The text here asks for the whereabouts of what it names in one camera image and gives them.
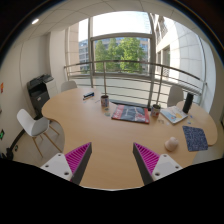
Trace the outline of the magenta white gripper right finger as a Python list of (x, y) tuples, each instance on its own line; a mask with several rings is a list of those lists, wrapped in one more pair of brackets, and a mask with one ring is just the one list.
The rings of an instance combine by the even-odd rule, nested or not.
[(145, 185), (182, 169), (168, 154), (159, 155), (138, 143), (133, 144), (133, 154)]

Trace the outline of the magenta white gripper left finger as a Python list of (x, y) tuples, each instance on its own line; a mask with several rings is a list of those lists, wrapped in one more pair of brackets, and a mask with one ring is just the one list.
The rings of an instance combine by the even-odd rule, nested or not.
[(86, 143), (67, 154), (57, 153), (41, 168), (79, 185), (92, 154), (92, 144)]

